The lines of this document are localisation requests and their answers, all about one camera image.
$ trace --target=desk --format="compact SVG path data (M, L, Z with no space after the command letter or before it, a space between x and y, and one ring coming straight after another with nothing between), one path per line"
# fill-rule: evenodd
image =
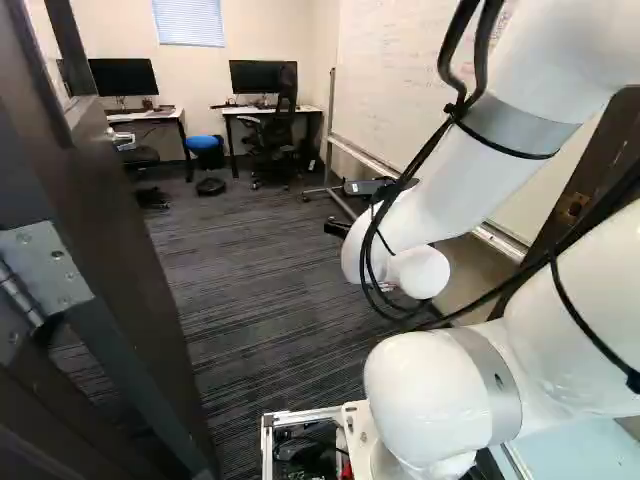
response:
M178 127L180 140L182 142L182 150L184 152L185 161L185 179L187 182L193 181L193 173L195 170L193 159L187 148L187 136L184 133L184 124L182 117L184 116L184 108L176 107L171 114L167 115L162 112L142 112L142 113L118 113L115 115L107 115L109 125L130 122L152 122L152 123L175 123Z
M275 108L269 109L259 109L256 107L228 107L222 109L222 116L224 117L224 123L227 127L227 142L229 143L229 155L231 157L231 172L233 173L233 178L238 178L238 165L236 163L236 156L233 149L233 131L232 131L232 120L237 118L240 115L251 115L253 117L259 117L260 115L269 115L275 113ZM304 147L303 150L307 156L310 156L313 146L313 140L315 137L314 128L311 124L311 119L308 118L309 115L322 115L322 110L312 105L299 105L296 108L296 115L306 115L307 116L307 133L303 140Z

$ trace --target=robotic arm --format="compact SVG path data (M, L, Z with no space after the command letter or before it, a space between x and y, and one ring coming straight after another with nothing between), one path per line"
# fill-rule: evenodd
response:
M482 222L612 95L640 83L638 19L633 0L521 1L492 55L490 88L447 126L422 181L374 226L365 281L417 299L439 293L449 265L427 244ZM371 221L363 214L342 248L353 283L363 279ZM640 414L639 251L636 202L540 270L504 318L379 344L366 392L384 449L407 478L459 478L485 446Z

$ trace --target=window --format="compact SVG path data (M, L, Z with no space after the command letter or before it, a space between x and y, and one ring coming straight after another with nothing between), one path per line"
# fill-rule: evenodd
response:
M161 45L224 47L220 0L153 0Z

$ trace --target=computer monitor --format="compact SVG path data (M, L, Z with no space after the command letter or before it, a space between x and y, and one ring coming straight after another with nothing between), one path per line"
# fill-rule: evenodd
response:
M89 67L101 97L158 95L148 58L90 58Z
M280 71L285 66L297 76L298 62L229 60L233 93L279 93Z

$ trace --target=office chair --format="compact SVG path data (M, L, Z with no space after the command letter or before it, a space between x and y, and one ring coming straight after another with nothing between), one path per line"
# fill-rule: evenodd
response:
M250 130L242 139L249 146L252 161L251 189L257 190L268 176L278 176L289 188L289 180L295 175L296 147L292 126L298 96L298 75L295 67L286 65L280 70L280 92L275 112L258 117L239 116L238 120Z
M113 146L122 160L122 166L132 181L139 180L141 173L149 167L160 164L160 154L155 148L136 144L135 134L108 131ZM169 196L158 187L138 188L134 191L138 206L143 209L167 210Z

